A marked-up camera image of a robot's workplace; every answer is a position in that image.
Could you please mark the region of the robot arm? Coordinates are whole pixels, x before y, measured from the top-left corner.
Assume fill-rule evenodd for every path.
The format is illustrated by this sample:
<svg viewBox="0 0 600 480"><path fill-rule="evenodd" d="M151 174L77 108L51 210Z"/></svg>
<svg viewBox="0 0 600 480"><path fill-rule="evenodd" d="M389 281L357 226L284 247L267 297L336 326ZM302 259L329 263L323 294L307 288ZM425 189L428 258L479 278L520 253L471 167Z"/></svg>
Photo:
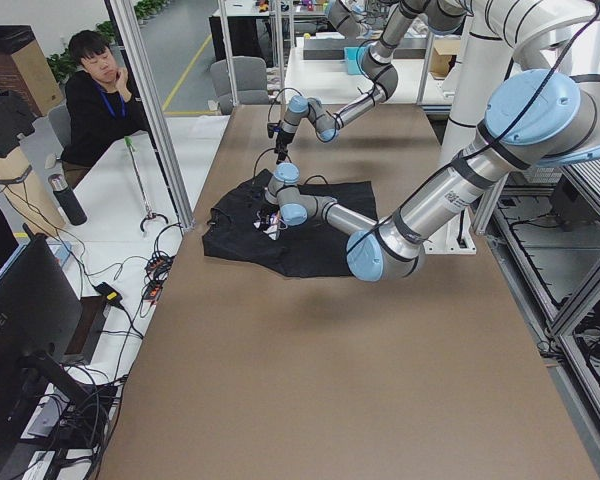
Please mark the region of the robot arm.
<svg viewBox="0 0 600 480"><path fill-rule="evenodd" d="M390 13L379 37L369 37L370 28L364 9L355 1L330 1L325 8L327 19L338 33L355 41L352 60L370 82L360 95L331 113L321 99L296 90L283 102L281 119L267 125L268 135L275 140L274 152L279 163L289 159L288 148L301 121L313 126L323 143L335 140L340 131L366 112L389 100L398 87L398 72L393 65L396 49L417 18L436 35L455 32L470 9L461 1L392 1Z"/></svg>
<svg viewBox="0 0 600 480"><path fill-rule="evenodd" d="M406 277L424 263L424 243L485 191L537 164L600 158L600 74L526 70L490 96L473 141L423 182L391 216L373 221L335 198L300 193L298 168L279 164L265 189L283 223L319 217L348 234L346 262L363 281Z"/></svg>

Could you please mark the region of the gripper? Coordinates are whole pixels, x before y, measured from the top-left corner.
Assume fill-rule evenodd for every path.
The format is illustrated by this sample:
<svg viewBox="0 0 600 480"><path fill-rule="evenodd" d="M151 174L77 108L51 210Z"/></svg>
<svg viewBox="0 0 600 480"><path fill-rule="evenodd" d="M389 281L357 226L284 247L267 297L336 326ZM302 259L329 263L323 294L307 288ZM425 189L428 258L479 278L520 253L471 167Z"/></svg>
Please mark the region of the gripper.
<svg viewBox="0 0 600 480"><path fill-rule="evenodd" d="M277 132L275 153L277 154L276 163L280 164L288 159L288 146L292 142L292 134L284 130Z"/></svg>

